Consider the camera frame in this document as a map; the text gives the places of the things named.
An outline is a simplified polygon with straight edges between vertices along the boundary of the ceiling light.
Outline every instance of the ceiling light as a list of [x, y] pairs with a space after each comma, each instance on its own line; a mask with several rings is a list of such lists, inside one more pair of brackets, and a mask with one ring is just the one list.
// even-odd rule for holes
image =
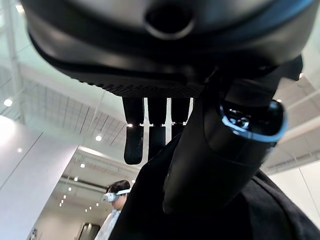
[[21, 4], [16, 4], [15, 8], [20, 14], [23, 14], [25, 12], [24, 7]]
[[96, 136], [96, 137], [95, 137], [95, 140], [98, 141], [98, 142], [100, 142], [100, 141], [102, 140], [102, 136], [99, 136], [99, 135]]
[[6, 107], [11, 107], [11, 105], [12, 105], [12, 100], [11, 99], [6, 99], [6, 100], [4, 100], [4, 102], [3, 102], [3, 104], [6, 106]]

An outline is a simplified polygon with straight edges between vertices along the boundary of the person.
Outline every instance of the person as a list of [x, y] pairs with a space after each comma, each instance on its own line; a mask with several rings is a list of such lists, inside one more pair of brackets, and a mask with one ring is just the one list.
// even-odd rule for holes
[[128, 192], [129, 190], [130, 190], [130, 183], [127, 180], [116, 181], [108, 187], [107, 194], [105, 194], [105, 196], [108, 194], [115, 196], [115, 198], [112, 199], [111, 201], [111, 204], [113, 206], [113, 211], [105, 219], [100, 231], [98, 232], [94, 240], [107, 240], [109, 238], [118, 220], [121, 210], [123, 209], [127, 201], [127, 196], [128, 196], [128, 193], [123, 193], [123, 194], [117, 194], [117, 193]]

